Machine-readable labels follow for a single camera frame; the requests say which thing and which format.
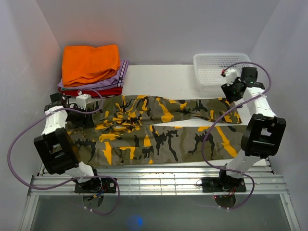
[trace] stack of folded towels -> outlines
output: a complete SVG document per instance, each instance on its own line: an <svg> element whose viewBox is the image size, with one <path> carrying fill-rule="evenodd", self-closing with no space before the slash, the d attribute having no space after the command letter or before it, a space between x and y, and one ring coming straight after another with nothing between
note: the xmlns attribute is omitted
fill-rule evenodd
<svg viewBox="0 0 308 231"><path fill-rule="evenodd" d="M102 96L120 95L128 64L120 60L117 45L65 47L59 91L69 96L78 96L82 89L94 89ZM91 90L82 93L99 97Z"/></svg>

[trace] white plastic basket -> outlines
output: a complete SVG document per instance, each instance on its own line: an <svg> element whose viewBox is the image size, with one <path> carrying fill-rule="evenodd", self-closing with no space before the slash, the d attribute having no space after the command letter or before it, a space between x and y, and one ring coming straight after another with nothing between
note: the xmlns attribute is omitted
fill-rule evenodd
<svg viewBox="0 0 308 231"><path fill-rule="evenodd" d="M250 62L250 59L241 53L196 54L193 66L200 91L221 92L220 86L226 83L226 79L220 75L221 71L233 63L244 61ZM242 68L247 66L250 65L239 64L233 69L241 76Z"/></svg>

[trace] folded camouflage trousers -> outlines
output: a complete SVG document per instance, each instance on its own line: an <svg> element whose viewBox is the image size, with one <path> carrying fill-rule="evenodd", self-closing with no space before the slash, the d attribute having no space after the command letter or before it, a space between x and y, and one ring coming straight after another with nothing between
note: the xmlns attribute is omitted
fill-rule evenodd
<svg viewBox="0 0 308 231"><path fill-rule="evenodd" d="M99 107L94 102L89 110ZM116 96L103 101L103 109L66 130L79 149L81 160L93 166L162 164L203 161L201 144L208 127L164 127L152 124L198 117L215 121L230 106L224 98L168 100L154 96ZM208 159L230 159L240 151L246 126L237 111L215 127L205 144Z"/></svg>

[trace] gray wall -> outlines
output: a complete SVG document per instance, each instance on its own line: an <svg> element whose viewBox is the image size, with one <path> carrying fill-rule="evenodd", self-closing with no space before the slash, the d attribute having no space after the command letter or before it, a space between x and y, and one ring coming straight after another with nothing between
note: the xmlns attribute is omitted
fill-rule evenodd
<svg viewBox="0 0 308 231"><path fill-rule="evenodd" d="M34 0L0 1L0 230L18 230L28 188L7 167L6 154L13 138L43 115L43 106L59 81L61 49ZM33 138L40 124L13 149L13 166L30 182L40 158Z"/></svg>
<svg viewBox="0 0 308 231"><path fill-rule="evenodd" d="M192 64L203 52L249 54L279 0L37 0L68 45L116 43L132 64Z"/></svg>
<svg viewBox="0 0 308 231"><path fill-rule="evenodd" d="M270 162L284 175L302 230L308 230L307 41L307 1L280 0L250 54L271 73L268 100L276 115L287 121L279 152Z"/></svg>

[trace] purple cable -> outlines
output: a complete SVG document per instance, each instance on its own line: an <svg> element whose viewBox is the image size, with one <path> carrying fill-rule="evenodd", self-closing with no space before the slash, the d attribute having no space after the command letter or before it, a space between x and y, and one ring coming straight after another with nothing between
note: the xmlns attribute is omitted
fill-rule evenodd
<svg viewBox="0 0 308 231"><path fill-rule="evenodd" d="M262 95L266 94L266 93L270 90L270 88L271 88L271 78L270 78L270 74L268 73L268 71L267 71L264 67L262 67L262 66L259 65L259 64L256 64L256 63L253 63L253 62L238 62L238 63L234 63L234 64L228 66L228 67L225 69L225 71L228 70L230 67L235 66L235 65L238 65L238 64L252 64L252 65L255 65L255 66L260 67L260 68L266 73L266 75L267 75L268 78L269 78L269 87L262 93ZM232 107L232 108L230 108L228 111L226 111L224 114L222 114L222 115L212 124L212 126L209 128L208 132L206 133L206 135L205 135L205 137L204 137L204 139L203 139L203 142L202 142L202 149L201 149L202 157L203 157L204 161L205 161L209 166L211 166L211 167L213 167L213 168L216 168L216 169L218 169L218 170L225 170L225 171L237 172L237 173L243 174L242 172L237 171L237 170L227 169L227 168L223 168L223 167L218 167L218 166L215 166L215 165L211 164L211 163L206 159L206 157L205 157L204 145L205 145L205 142L206 142L206 140L207 140L207 138L208 138L210 132L212 131L212 129L215 127L215 125L216 125L222 118L224 118L225 115L227 115L227 114L228 114L229 112L231 112L232 110L234 110L234 109L236 109L236 108L238 108L238 107L240 107L240 106L242 106L242 105L244 105L244 104L246 104L246 103L249 103L249 102L251 102L252 100L255 100L255 99L259 98L259 97L261 97L261 94L255 96L255 97L253 97L253 98L251 98L251 99L249 99L249 100L247 100L247 101L245 101L245 102L243 102L243 103L240 103L240 104L238 104L238 105L236 105L236 106L234 106L234 107ZM249 200L249 198L252 196L252 193L253 193L254 190L255 190L255 181L254 181L254 179L253 179L251 176L249 176L248 174L245 174L245 173L244 173L243 175L246 176L246 177L248 177L248 178L251 179L251 181L252 181L252 189L251 189L251 192L250 192L250 194L246 197L246 199L245 199L243 202L241 202L241 203L239 203L237 206L231 207L231 208L229 208L229 209L236 209L236 208L239 208L239 207L241 207L242 205L244 205L244 204Z"/></svg>
<svg viewBox="0 0 308 231"><path fill-rule="evenodd" d="M93 113L96 113L96 112L100 111L100 110L102 109L102 107L103 107L103 97L101 96L101 94L100 94L98 91L93 90L93 89L83 89L83 90L91 90L91 91L93 91L93 92L95 92L96 94L99 95L99 97L100 97L101 100L102 100L102 104L100 105L100 107L99 107L98 109L96 109L96 110L94 110L94 111L91 111L91 112L81 112L81 111L76 110L76 109L73 109L73 108L59 108L59 109L57 109L57 110L54 110L53 113L59 112L59 111L62 111L62 110L65 110L65 111L77 112L77 113L81 113L81 114L85 114L85 115L90 115L90 114L93 114ZM62 186L62 185L64 185L64 184L66 184L66 183L68 183L68 182L71 182L71 181L73 181L73 180L77 180L77 179L80 178L80 177L71 178L71 179L69 179L69 180L66 180L66 181L60 183L60 184L56 184L56 185L53 185L53 186L50 186L50 187L37 187L37 186L34 186L34 185L32 185L32 184L29 184L29 183L25 182L23 179L21 179L21 177L20 177L20 176L15 172L15 170L13 169L13 166L12 166L12 163L11 163L11 152L12 152L12 149L13 149L13 146L15 145L15 143L16 143L16 142L18 141L18 139L19 139L23 134L25 134L28 130L30 130L31 128L33 128L35 125L37 125L38 123L40 123L40 122L43 121L44 119L50 117L53 113L50 113L50 114L48 114L48 115L43 116L43 118L41 118L41 119L39 119L38 121L34 122L34 123L31 124L29 127L25 128L22 132L20 132L20 133L16 136L16 138L12 141L12 143L11 143L11 145L10 145L10 147L9 147L9 150L8 150L7 162L8 162L8 166L9 166L9 169L10 169L11 173L15 176L15 178L16 178L18 181L20 181L23 185L25 185L25 186L27 186L27 187L29 187L29 188L31 188L31 189L36 189L36 190L54 189L54 188L57 188L57 187L59 187L59 186ZM112 212L115 210L115 208L116 208L116 206L117 206L117 204L118 204L118 202L119 202L119 198L120 198L120 188L119 188L119 185L118 185L117 181L116 181L114 178L109 177L109 176L93 176L93 177L83 177L83 178L85 178L85 179L90 179L90 178L109 178L109 179L111 179L111 180L114 181L114 183L116 184L116 187L117 187L117 191L118 191L118 196L117 196L116 204L115 204L115 206L114 206L108 213L105 213L105 214L101 213L101 214L102 214L102 215L108 215L108 214L112 213Z"/></svg>

